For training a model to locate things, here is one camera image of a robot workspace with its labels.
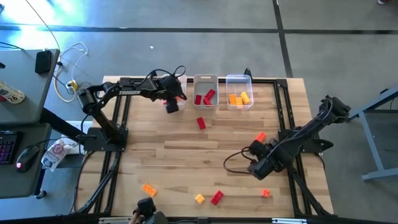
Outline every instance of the shoe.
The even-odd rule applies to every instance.
[[[377,0],[377,3],[379,4],[379,5],[384,5],[385,3],[387,3],[387,2],[389,2],[390,0]]]

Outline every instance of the wooden tabletop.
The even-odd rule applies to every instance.
[[[119,79],[104,77],[104,82]],[[303,126],[312,118],[303,79],[288,78],[287,82],[295,123]],[[267,140],[277,138],[279,120],[273,86],[253,84],[253,93],[254,105],[248,111],[228,111],[225,85],[220,83],[217,110],[196,111],[192,103],[193,85],[189,83],[185,110],[172,114],[167,114],[159,101],[132,97],[128,143],[119,168],[112,215],[131,215],[137,201],[148,197],[141,189],[147,183],[157,190],[153,198],[157,209],[170,217],[292,217],[286,170],[273,172],[260,181],[223,168],[223,161],[229,155],[249,146],[260,132],[267,134]],[[113,98],[103,108],[109,119],[115,101]],[[205,120],[204,130],[197,125],[199,117]],[[78,189],[79,208],[98,186],[103,158],[104,152],[94,153],[83,169]],[[333,213],[321,161],[313,154],[302,154],[302,160],[308,187],[324,208]],[[248,165],[249,161],[241,156],[227,163],[228,167],[241,170]],[[269,189],[271,197],[261,197],[262,189]],[[224,198],[214,206],[210,200],[217,190],[224,193]],[[105,192],[103,207],[108,189]],[[205,198],[202,204],[195,201],[198,194]],[[304,211],[301,192],[298,195]]]

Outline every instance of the rgb keyboard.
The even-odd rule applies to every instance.
[[[17,131],[0,131],[0,165],[13,163],[19,135]]]

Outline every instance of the concrete floor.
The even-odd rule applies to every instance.
[[[0,26],[41,21],[24,1],[2,0]],[[272,0],[195,1],[32,1],[49,25],[79,27],[241,28],[276,29]],[[279,0],[285,29],[398,30],[398,1],[379,6],[375,0]],[[55,48],[49,32],[36,26],[19,31],[0,29],[0,41],[26,49]],[[82,41],[90,49],[75,70],[78,82],[99,84],[104,75],[146,75],[154,68],[187,73],[227,75],[251,68],[255,77],[286,77],[278,33],[220,32],[54,32],[60,48]],[[398,35],[286,34],[294,77],[304,78],[312,114],[327,94],[352,108],[398,85]],[[65,58],[75,62],[79,52]],[[72,66],[65,62],[69,81]],[[81,120],[77,101],[65,103],[51,88],[45,106],[67,120]],[[396,222],[398,178],[362,182],[376,170],[361,125],[332,125],[320,133],[335,143],[324,153],[326,177],[335,213],[341,217]],[[69,212],[78,169],[46,173],[42,200],[1,200],[0,220]]]

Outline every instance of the lego brick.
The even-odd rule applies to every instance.
[[[261,195],[263,197],[269,198],[269,196],[271,195],[271,191],[267,190],[267,189],[262,189],[261,190]]]
[[[235,96],[235,94],[231,94],[231,95],[229,96],[229,103],[230,103],[231,105],[236,105],[236,96]]]
[[[238,106],[238,108],[242,108],[243,105],[242,98],[236,97],[236,105]]]
[[[214,96],[214,94],[216,94],[216,91],[214,91],[214,90],[209,90],[209,92],[206,94],[205,98],[207,98],[207,99],[210,100],[211,97]]]
[[[200,128],[201,130],[206,129],[206,124],[205,124],[205,121],[203,120],[202,117],[201,117],[201,118],[198,118],[198,119],[197,119],[197,122],[198,122],[199,128]]]
[[[144,186],[142,186],[143,191],[145,191],[147,194],[149,194],[151,197],[155,196],[156,194],[156,190],[155,188],[153,188],[152,186],[150,186],[149,184],[144,184]]]
[[[217,191],[217,193],[214,195],[214,197],[211,199],[211,202],[214,205],[217,205],[218,202],[224,197],[224,194],[221,191]]]
[[[255,140],[257,140],[259,142],[263,142],[263,140],[265,140],[266,137],[267,137],[267,135],[265,133],[260,133],[260,134],[257,135]]]
[[[201,95],[197,95],[195,97],[195,105],[200,105],[200,101],[201,101]]]
[[[244,104],[250,103],[250,99],[248,97],[248,94],[246,94],[246,92],[241,93],[241,98],[242,98]]]
[[[210,100],[209,100],[208,98],[204,98],[204,99],[203,99],[203,102],[204,102],[206,105],[211,105]]]
[[[198,195],[195,197],[195,200],[196,200],[198,203],[202,203],[202,202],[205,200],[205,198],[204,198],[201,194],[198,194]]]

